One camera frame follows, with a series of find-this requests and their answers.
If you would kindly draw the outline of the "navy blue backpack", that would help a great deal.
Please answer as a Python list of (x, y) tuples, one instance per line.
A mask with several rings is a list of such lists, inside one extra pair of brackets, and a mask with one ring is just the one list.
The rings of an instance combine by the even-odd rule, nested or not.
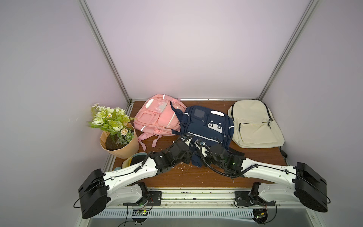
[(184, 112), (173, 108), (180, 122), (179, 138), (194, 148), (191, 164), (206, 166), (202, 162), (202, 145), (220, 144), (229, 149), (233, 138), (233, 120), (223, 112), (202, 106), (188, 107)]

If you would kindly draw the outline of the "cream canvas backpack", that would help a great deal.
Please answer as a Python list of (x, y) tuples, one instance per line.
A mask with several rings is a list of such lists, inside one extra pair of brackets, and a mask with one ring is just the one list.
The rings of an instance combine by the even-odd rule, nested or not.
[(232, 140), (241, 148), (276, 148), (285, 143), (283, 133), (268, 106), (259, 100), (241, 100), (228, 109), (233, 120)]

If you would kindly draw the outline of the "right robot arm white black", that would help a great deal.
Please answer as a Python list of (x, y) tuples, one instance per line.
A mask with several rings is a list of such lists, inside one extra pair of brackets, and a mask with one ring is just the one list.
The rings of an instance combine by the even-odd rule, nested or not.
[(326, 213), (331, 203), (327, 196), (327, 182), (309, 165), (295, 166), (262, 163), (231, 152), (219, 144), (199, 147), (202, 162), (214, 172), (229, 178), (256, 178), (272, 183), (257, 183), (251, 196), (262, 201), (298, 201), (305, 207)]

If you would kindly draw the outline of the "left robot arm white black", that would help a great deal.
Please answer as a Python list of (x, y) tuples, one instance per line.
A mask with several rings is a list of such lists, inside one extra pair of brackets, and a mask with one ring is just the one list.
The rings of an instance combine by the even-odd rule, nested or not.
[(169, 172), (179, 163), (189, 164), (196, 149), (191, 139), (176, 140), (167, 149), (149, 152), (141, 162), (121, 170), (92, 171), (78, 189), (82, 218), (94, 217), (110, 205), (139, 203), (148, 193), (140, 180)]

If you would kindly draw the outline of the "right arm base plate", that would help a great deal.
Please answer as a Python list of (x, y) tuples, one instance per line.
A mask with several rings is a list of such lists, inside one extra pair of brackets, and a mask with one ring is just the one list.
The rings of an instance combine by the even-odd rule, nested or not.
[(264, 201), (257, 195), (252, 195), (249, 191), (235, 191), (234, 192), (234, 204), (238, 208), (242, 207), (250, 207), (250, 206), (268, 206), (273, 207), (275, 206), (274, 201)]

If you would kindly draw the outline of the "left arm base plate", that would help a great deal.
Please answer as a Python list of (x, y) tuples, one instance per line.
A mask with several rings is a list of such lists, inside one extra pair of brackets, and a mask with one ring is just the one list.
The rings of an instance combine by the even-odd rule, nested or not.
[(162, 192), (151, 191), (143, 195), (135, 203), (124, 203), (123, 206), (143, 207), (143, 206), (161, 206)]

